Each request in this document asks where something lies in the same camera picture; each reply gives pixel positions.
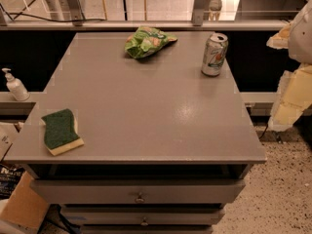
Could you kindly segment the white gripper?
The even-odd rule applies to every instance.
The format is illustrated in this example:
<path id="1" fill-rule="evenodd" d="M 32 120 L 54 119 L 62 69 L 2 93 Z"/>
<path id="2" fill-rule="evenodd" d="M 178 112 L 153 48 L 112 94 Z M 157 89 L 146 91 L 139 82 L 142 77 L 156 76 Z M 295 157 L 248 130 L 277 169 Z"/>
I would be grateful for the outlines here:
<path id="1" fill-rule="evenodd" d="M 301 64 L 294 71 L 285 71 L 279 81 L 268 127 L 275 132 L 290 128 L 312 105 L 312 0 L 288 23 L 271 36 L 266 46 L 281 50 L 289 48 L 289 56 Z"/>

